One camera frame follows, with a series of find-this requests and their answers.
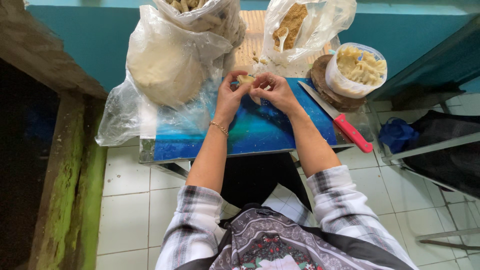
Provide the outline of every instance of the white plastic tub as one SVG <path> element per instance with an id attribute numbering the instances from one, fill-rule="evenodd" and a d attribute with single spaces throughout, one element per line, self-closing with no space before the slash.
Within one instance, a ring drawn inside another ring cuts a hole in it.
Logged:
<path id="1" fill-rule="evenodd" d="M 327 69 L 325 72 L 325 80 L 328 87 L 334 91 L 335 93 L 348 97 L 348 98 L 362 98 L 366 96 L 368 93 L 374 91 L 375 89 L 382 86 L 385 81 L 387 80 L 387 70 L 385 68 L 385 75 L 382 75 L 382 83 L 376 86 L 366 86 L 364 84 L 359 84 L 353 81 L 348 80 L 340 71 L 336 65 L 336 57 L 338 51 L 347 46 L 354 46 L 359 48 L 360 50 L 365 50 L 371 52 L 376 60 L 385 60 L 385 57 L 379 53 L 377 50 L 370 48 L 368 46 L 358 44 L 358 43 L 345 43 L 342 44 L 335 52 L 335 55 L 330 59 L 327 64 Z"/>

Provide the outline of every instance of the apron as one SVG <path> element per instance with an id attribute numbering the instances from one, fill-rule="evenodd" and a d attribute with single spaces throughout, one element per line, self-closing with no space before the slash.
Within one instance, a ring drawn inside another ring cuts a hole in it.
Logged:
<path id="1" fill-rule="evenodd" d="M 410 270 L 395 255 L 363 240 L 296 224 L 259 204 L 222 220 L 218 252 L 178 270 Z"/>

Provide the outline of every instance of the mossy wooden post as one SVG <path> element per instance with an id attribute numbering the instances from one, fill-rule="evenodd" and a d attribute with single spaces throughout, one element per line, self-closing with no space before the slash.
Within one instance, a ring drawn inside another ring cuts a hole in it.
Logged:
<path id="1" fill-rule="evenodd" d="M 64 92 L 28 268 L 94 270 L 106 147 L 94 136 L 104 101 Z"/>

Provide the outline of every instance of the red knife handle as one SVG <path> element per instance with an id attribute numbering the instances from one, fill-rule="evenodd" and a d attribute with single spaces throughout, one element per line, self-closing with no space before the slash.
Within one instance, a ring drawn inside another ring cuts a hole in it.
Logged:
<path id="1" fill-rule="evenodd" d="M 373 145 L 367 143 L 363 136 L 358 132 L 347 120 L 344 114 L 340 114 L 334 119 L 334 122 L 340 129 L 347 134 L 347 136 L 355 143 L 363 153 L 370 153 L 373 150 Z"/>

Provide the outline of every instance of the white plaid sleeve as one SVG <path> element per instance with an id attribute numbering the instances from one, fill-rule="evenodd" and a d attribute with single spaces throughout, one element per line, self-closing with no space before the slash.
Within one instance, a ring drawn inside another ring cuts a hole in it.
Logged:
<path id="1" fill-rule="evenodd" d="M 307 185 L 314 196 L 313 214 L 323 231 L 367 241 L 397 256 L 413 269 L 418 269 L 365 204 L 367 197 L 356 190 L 357 186 L 352 182 L 346 165 L 310 176 Z"/>
<path id="2" fill-rule="evenodd" d="M 156 270 L 172 270 L 217 253 L 225 231 L 218 226 L 223 199 L 206 187 L 187 185 L 177 195 L 177 209 L 165 232 Z"/>

